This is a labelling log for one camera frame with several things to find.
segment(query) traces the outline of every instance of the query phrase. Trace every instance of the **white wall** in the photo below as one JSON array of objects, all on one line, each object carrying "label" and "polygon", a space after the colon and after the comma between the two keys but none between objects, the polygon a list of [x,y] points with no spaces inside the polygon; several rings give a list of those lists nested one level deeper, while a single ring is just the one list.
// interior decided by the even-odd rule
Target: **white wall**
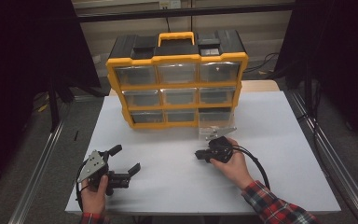
[{"label": "white wall", "polygon": [[[193,7],[224,7],[254,4],[293,2],[294,0],[193,0]],[[159,9],[156,0],[73,0],[76,13],[118,13],[126,11]],[[190,0],[181,0],[182,7],[191,7]],[[193,17],[193,31],[210,33],[219,29],[235,29],[250,56],[250,61],[260,61],[271,52],[279,52],[282,46],[291,11],[257,12]],[[189,31],[190,17],[169,18],[172,32]],[[167,32],[163,18],[101,21],[82,23],[81,27],[91,55],[101,55],[97,71],[104,74],[104,62],[118,35],[155,35]]]}]

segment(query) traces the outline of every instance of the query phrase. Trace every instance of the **right hand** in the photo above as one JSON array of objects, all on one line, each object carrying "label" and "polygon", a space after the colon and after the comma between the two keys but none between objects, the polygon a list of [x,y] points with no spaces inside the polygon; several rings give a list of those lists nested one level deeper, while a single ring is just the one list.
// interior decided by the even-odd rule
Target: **right hand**
[{"label": "right hand", "polygon": [[[227,140],[232,146],[238,145],[234,139],[228,138]],[[211,164],[219,169],[240,189],[245,189],[254,182],[249,174],[248,167],[246,166],[244,155],[237,150],[234,150],[231,159],[227,163],[211,159]]]}]

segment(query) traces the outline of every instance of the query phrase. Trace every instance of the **red plaid shirt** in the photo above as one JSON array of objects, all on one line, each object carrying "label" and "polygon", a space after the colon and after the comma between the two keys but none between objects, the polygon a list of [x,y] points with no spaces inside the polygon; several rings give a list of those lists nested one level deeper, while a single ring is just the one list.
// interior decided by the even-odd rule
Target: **red plaid shirt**
[{"label": "red plaid shirt", "polygon": [[[255,181],[242,191],[242,196],[250,204],[264,223],[320,223],[318,218],[303,208],[277,198],[259,181]],[[109,224],[104,216],[83,213],[80,224]]]}]

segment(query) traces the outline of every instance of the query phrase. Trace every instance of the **metal frame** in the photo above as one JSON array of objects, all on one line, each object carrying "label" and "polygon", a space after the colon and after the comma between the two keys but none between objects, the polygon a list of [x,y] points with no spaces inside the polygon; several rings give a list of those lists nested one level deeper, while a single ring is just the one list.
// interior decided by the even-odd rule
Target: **metal frame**
[{"label": "metal frame", "polygon": [[9,224],[24,223],[25,218],[28,215],[28,211],[31,207],[31,204],[34,200],[34,196],[36,195],[37,189],[39,188],[40,182],[42,180],[42,176],[45,173],[45,169],[48,165],[48,161],[60,137],[63,124],[65,123],[66,118],[69,115],[70,107],[71,107],[70,104],[62,104],[62,108],[61,108],[62,118],[58,123],[57,128],[48,137],[48,141],[46,142],[42,155],[40,156],[40,159],[37,162],[36,167],[34,168],[34,172],[32,173],[31,179],[29,180],[27,187],[25,188],[25,191],[22,193],[21,198],[16,205],[16,209],[11,215],[11,218],[8,222]]},{"label": "metal frame", "polygon": [[280,3],[280,4],[249,5],[249,6],[239,6],[239,7],[192,7],[192,8],[167,9],[167,10],[149,10],[149,11],[140,11],[140,12],[85,14],[85,15],[77,16],[76,18],[50,18],[48,20],[50,22],[52,21],[55,22],[125,21],[125,20],[140,20],[140,19],[154,19],[154,18],[167,18],[167,17],[288,11],[288,10],[317,7],[321,3],[322,3],[321,1],[313,1],[308,3],[294,2],[294,3]]},{"label": "metal frame", "polygon": [[[296,92],[292,92],[293,99],[295,100],[295,103],[298,107],[298,109],[301,111],[303,115],[307,115],[307,109],[305,107],[305,102],[302,99],[301,95]],[[312,132],[315,131],[315,122],[316,120],[312,117],[305,117],[305,120],[310,127],[310,130]],[[341,181],[342,186],[345,188],[345,190],[348,192],[348,194],[351,197],[351,200],[355,204],[357,210],[358,210],[358,185],[352,178],[351,174],[348,172],[347,168],[345,167],[342,160],[339,158],[338,154],[334,150],[333,146],[328,141],[326,135],[324,134],[324,131],[319,125],[316,125],[316,140],[321,146],[321,149],[326,156],[326,158],[329,160],[330,164],[333,167],[333,170],[336,172],[336,175],[338,176],[339,180]]]}]

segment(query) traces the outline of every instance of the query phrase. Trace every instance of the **white table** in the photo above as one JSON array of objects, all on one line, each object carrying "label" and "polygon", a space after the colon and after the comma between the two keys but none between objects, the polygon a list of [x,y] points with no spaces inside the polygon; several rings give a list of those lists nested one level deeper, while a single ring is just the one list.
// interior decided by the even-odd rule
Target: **white table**
[{"label": "white table", "polygon": [[[319,164],[311,152],[283,92],[241,95],[235,110],[238,130],[230,137],[256,156],[267,172],[272,191],[280,198],[318,213],[340,211]],[[121,144],[123,150],[109,159],[117,173],[137,162],[141,171],[128,189],[115,189],[106,210],[116,215],[247,215],[254,210],[241,192],[218,170],[196,159],[205,149],[197,128],[133,130],[121,115],[116,96],[105,97],[89,149],[105,151]],[[254,179],[263,182],[247,158]],[[80,213],[73,190],[66,212]]]}]

